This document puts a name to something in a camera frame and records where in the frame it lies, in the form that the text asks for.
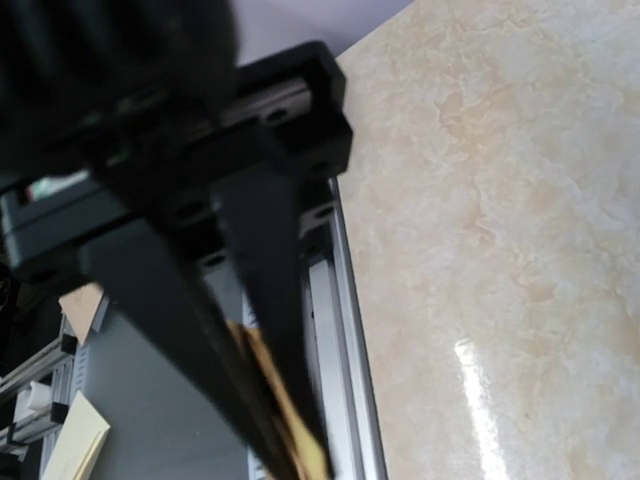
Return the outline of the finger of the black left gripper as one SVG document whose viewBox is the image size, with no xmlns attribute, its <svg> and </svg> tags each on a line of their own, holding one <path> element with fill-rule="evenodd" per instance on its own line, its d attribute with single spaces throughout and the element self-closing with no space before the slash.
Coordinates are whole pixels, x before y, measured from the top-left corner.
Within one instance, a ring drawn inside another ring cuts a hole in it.
<svg viewBox="0 0 640 480">
<path fill-rule="evenodd" d="M 215 205 L 256 327 L 299 415 L 329 451 L 331 475 L 334 466 L 326 423 L 306 353 L 297 184 L 274 173 L 248 173 L 222 186 Z"/>
<path fill-rule="evenodd" d="M 222 414 L 277 479 L 295 466 L 259 376 L 243 356 L 198 270 L 146 222 L 131 222 L 84 244 L 82 272 Z"/>
</svg>

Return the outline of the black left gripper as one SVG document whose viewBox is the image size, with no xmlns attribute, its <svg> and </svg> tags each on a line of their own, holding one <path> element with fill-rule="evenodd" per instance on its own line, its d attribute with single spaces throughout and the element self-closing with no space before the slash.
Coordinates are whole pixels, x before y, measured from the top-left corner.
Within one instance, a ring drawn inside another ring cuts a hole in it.
<svg viewBox="0 0 640 480">
<path fill-rule="evenodd" d="M 349 163 L 346 79 L 306 42 L 242 66 L 227 1 L 5 1 L 1 195 L 10 265 L 57 294 L 231 259 L 296 280 Z"/>
</svg>

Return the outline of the round sticker seal sheet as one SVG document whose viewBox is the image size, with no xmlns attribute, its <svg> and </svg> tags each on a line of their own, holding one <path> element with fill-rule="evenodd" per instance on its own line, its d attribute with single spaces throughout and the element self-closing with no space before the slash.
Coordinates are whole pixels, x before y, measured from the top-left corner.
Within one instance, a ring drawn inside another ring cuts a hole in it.
<svg viewBox="0 0 640 480">
<path fill-rule="evenodd" d="M 284 444 L 285 458 L 294 466 L 294 478 L 329 479 L 329 451 L 321 446 L 299 415 L 260 329 L 234 322 L 229 322 L 228 327 L 242 356 L 253 365 L 262 381 L 262 390 L 270 402 L 272 423 Z"/>
</svg>

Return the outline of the yellow sticky note pad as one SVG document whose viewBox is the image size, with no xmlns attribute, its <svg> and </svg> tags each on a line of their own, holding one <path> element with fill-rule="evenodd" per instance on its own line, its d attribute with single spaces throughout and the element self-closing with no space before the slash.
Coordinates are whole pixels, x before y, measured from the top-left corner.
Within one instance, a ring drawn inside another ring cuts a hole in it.
<svg viewBox="0 0 640 480">
<path fill-rule="evenodd" d="M 89 479 L 111 430 L 109 422 L 78 391 L 41 478 Z"/>
</svg>

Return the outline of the aluminium front rail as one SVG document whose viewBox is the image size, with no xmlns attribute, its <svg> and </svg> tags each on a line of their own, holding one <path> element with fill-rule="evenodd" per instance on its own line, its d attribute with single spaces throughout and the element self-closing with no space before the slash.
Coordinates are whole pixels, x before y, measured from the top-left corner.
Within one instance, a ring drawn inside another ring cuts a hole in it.
<svg viewBox="0 0 640 480">
<path fill-rule="evenodd" d="M 302 267 L 307 353 L 338 479 L 386 479 L 375 395 L 338 183 Z"/>
</svg>

